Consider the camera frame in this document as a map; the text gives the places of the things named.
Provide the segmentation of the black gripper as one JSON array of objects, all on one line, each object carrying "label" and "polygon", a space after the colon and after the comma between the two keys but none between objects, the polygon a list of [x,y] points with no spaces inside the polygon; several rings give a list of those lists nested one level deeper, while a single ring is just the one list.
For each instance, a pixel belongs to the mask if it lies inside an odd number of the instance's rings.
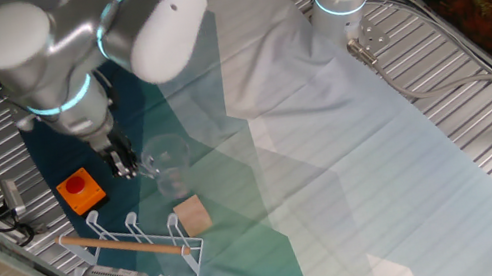
[{"label": "black gripper", "polygon": [[136,153],[131,141],[117,125],[107,133],[93,135],[88,143],[110,165],[114,177],[132,179],[137,176],[139,167]]}]

